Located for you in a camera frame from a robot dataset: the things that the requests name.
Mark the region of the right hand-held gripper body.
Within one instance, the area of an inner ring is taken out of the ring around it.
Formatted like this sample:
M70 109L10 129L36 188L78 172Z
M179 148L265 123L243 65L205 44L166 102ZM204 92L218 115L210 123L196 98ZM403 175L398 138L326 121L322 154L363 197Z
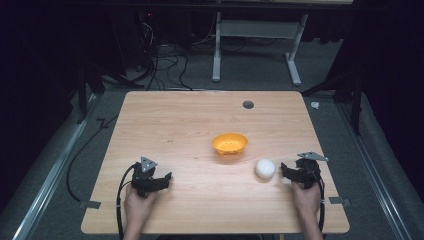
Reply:
M305 189L309 189L314 183L318 183L321 180L321 170L318 162L328 162L329 159L311 151L299 153L298 156L296 167L301 173L301 183Z

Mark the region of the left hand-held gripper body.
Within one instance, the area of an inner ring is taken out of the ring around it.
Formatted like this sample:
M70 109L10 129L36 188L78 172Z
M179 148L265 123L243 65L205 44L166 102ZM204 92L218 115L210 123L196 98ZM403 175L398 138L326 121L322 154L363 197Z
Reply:
M144 156L134 164L131 185L137 190L139 197L146 198L152 185L157 163Z

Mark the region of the white ball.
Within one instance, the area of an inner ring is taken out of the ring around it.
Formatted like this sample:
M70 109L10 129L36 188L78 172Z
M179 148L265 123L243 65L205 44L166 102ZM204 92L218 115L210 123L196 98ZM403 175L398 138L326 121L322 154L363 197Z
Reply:
M261 159L255 165L255 173L261 179L271 179L276 172L276 166L270 159Z

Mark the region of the person's right hand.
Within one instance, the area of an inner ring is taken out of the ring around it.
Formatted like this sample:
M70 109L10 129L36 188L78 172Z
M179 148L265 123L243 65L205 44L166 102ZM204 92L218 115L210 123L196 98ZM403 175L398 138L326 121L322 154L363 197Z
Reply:
M299 183L293 182L292 189L299 216L302 219L315 219L321 202L319 185L314 183L310 188L303 189Z

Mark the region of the person's left hand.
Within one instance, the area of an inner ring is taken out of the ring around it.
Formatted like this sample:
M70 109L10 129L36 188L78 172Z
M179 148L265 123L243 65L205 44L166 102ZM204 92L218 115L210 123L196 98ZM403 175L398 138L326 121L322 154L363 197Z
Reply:
M146 198L140 197L137 191L130 185L126 187L125 213L126 234L140 233L152 210L158 193L150 193Z

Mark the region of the orange plastic bowl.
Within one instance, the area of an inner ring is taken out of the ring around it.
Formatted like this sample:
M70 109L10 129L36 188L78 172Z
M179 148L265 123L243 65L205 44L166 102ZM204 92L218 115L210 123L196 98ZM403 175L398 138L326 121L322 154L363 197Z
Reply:
M240 133L222 133L212 140L212 147L218 155L234 155L244 151L248 139Z

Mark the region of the black metal stand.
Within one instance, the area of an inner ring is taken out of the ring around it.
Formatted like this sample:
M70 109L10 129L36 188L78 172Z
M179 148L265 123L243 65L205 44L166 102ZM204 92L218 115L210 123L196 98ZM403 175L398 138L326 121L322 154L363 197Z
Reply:
M334 90L333 100L335 103L351 103L350 124L354 133L359 135L359 117L362 111L362 79L361 71L349 70L337 76L329 77L324 82L302 91L301 94L303 97L309 97L320 91Z
M143 85L131 82L125 77L113 73L94 63L83 64L77 74L78 110L79 116L77 124L81 124L88 116L87 88L90 88L94 95L102 95L105 92L102 77L107 76L120 84L131 88L143 88Z

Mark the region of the silver metal floor rail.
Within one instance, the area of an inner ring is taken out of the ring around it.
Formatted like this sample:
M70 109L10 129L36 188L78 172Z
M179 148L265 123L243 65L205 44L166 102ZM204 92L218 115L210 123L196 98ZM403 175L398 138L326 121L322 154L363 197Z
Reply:
M350 114L347 110L347 107L344 104L337 104L336 108L341 118L343 119L343 122L347 126L355 146L360 153L360 159L365 169L366 175L368 176L371 187L392 229L393 234L397 240L412 240L411 233L408 230L405 221L401 217L400 211L395 204L393 197L389 193L377 168L375 167L364 142L351 126Z
M64 146L61 154L54 162L44 183L40 187L34 201L29 207L25 217L17 228L12 240L29 240L37 227L45 209L47 208L54 192L64 175L65 168L70 164L70 155L77 140L87 125L87 121L82 119L72 128L72 135Z

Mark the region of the white metal desk frame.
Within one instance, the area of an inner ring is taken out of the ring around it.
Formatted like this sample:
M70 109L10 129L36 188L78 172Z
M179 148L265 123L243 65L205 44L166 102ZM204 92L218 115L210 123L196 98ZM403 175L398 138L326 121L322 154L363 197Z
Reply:
M215 14L215 50L213 57L212 81L221 79L221 38L247 37L267 39L291 39L292 48L284 54L285 61L294 86L301 85L301 79L295 63L301 38L306 28L308 14L303 14L298 22L270 22L254 20L223 20L221 13Z

